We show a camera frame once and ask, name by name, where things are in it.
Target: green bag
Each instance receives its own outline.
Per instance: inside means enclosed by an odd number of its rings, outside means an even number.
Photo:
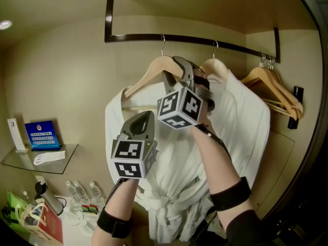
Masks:
[[[29,233],[25,228],[22,227],[21,223],[19,222],[19,219],[27,206],[28,204],[26,201],[8,191],[7,206],[4,207],[1,212],[11,229]]]

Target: closet wall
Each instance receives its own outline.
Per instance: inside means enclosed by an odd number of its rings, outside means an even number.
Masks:
[[[178,18],[116,17],[113,32],[183,34],[246,46],[243,34]],[[56,119],[64,143],[79,144],[64,175],[33,173],[44,175],[55,194],[68,195],[67,180],[79,180],[84,186],[94,180],[109,193],[113,182],[105,154],[105,107],[123,87],[144,75],[161,48],[162,42],[105,44],[101,17],[52,29],[7,52],[8,111],[11,117],[20,118],[23,137],[27,139],[24,123]],[[214,49],[166,42],[164,54],[201,65]],[[217,56],[233,70],[246,67],[243,53],[219,49]]]
[[[274,206],[297,172],[315,128],[322,89],[322,56],[316,30],[282,30],[281,63],[274,69],[287,89],[304,88],[304,117],[297,130],[287,128],[288,117],[272,112],[271,132],[253,187],[253,202],[259,217]],[[273,32],[249,34],[248,48],[275,55]],[[259,59],[247,56],[247,70],[258,66]]]
[[[4,89],[4,59],[0,54],[0,158],[7,154],[13,147],[7,119],[8,110]],[[31,192],[34,189],[34,181],[30,172],[14,169],[0,164],[0,208],[7,203],[7,190],[16,194],[23,191]]]

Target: recessed downlight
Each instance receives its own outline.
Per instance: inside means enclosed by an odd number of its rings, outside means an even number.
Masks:
[[[12,25],[12,22],[9,20],[4,20],[2,22],[0,22],[0,30],[5,30],[7,28],[10,28]]]

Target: black metal clothing rail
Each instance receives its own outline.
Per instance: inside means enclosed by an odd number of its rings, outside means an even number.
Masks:
[[[113,24],[113,7],[114,7],[114,0],[107,0],[106,6],[106,18],[105,18],[105,43],[110,42],[122,42],[122,41],[146,41],[146,40],[155,40],[155,41],[162,41],[162,34],[126,34],[126,35],[113,35],[112,34],[112,24]],[[193,44],[201,44],[206,46],[218,46],[220,48],[226,48],[230,50],[235,50],[251,55],[256,55],[262,57],[263,55],[266,59],[273,58],[275,62],[280,63],[280,40],[279,40],[279,31],[278,28],[274,28],[275,34],[275,44],[276,44],[276,57],[271,55],[265,54],[263,52],[259,52],[253,49],[249,49],[246,47],[237,46],[234,44],[226,43],[217,41],[214,39],[207,39],[207,38],[200,38],[200,37],[193,37],[193,36],[186,36],[186,35],[166,35],[166,41],[175,41],[175,42],[186,42],[186,43],[193,43]]]

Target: wall socket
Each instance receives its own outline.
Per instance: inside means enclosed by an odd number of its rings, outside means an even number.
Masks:
[[[45,178],[43,178],[42,176],[35,176],[37,182],[41,182],[41,185],[46,183]]]

